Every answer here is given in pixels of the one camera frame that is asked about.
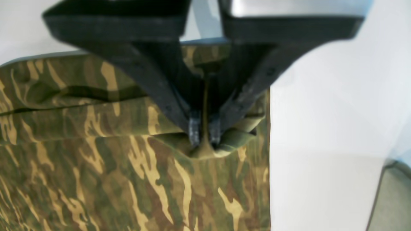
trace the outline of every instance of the green fabric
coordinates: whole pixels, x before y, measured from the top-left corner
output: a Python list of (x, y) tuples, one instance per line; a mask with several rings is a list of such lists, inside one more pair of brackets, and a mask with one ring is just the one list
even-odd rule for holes
[[(190, 69), (201, 73), (229, 48), (182, 50)], [(0, 69), (0, 227), (269, 230), (268, 105), (262, 96), (215, 152), (196, 158), (180, 128), (100, 58), (6, 65)], [(261, 121), (254, 134), (251, 120)]]

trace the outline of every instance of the white background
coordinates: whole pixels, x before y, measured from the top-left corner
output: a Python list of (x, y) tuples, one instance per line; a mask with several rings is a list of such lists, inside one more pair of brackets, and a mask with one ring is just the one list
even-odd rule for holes
[[(57, 0), (0, 0), (0, 64), (75, 50), (40, 19)], [(182, 40), (218, 37), (215, 0), (193, 0)], [(275, 231), (364, 231), (387, 157), (411, 163), (411, 1), (375, 0), (358, 36), (298, 60), (272, 87)]]

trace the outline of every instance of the gray surface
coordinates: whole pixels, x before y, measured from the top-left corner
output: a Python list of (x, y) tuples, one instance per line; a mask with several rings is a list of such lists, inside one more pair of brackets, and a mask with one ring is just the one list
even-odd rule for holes
[(234, 17), (365, 16), (372, 0), (227, 0)]
[(368, 231), (411, 230), (411, 170), (403, 163), (386, 167)]

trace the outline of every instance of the camouflage fabric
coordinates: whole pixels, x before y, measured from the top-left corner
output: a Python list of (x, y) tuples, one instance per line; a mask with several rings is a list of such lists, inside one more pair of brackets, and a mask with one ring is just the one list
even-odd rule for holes
[[(227, 55), (226, 47), (182, 49), (198, 72)], [(270, 230), (264, 100), (201, 158), (129, 77), (100, 58), (4, 66), (1, 230)]]

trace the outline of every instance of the black clamp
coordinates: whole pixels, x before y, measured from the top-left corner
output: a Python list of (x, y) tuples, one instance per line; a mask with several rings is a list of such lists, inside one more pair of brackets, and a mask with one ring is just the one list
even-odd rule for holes
[[(122, 69), (190, 137), (202, 140), (205, 82), (182, 59), (189, 0), (65, 0), (44, 13), (51, 34)], [(294, 61), (330, 41), (350, 39), (363, 17), (234, 18), (220, 4), (231, 54), (208, 80), (213, 145), (245, 116)]]

